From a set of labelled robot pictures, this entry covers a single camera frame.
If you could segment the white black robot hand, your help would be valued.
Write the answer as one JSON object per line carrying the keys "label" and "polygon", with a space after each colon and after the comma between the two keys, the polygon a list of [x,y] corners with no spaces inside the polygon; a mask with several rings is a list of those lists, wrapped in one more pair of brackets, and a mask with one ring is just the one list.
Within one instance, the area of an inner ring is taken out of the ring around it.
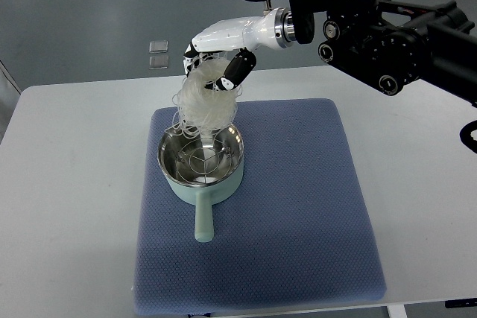
{"label": "white black robot hand", "polygon": [[264,16],[221,20],[192,38],[183,55],[186,74],[216,54],[237,51],[226,69],[205,88],[214,91],[232,91],[241,85],[256,66],[254,51],[265,46],[281,50],[296,41],[291,11],[276,8]]}

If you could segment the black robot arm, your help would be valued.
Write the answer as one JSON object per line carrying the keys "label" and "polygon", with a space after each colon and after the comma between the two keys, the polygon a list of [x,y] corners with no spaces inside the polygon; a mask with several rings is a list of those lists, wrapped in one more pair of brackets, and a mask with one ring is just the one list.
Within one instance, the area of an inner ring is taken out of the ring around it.
{"label": "black robot arm", "polygon": [[424,80],[476,104],[475,25],[455,1],[434,7],[392,0],[288,2],[300,44],[314,38],[314,14],[326,13],[318,55],[336,69],[388,96]]}

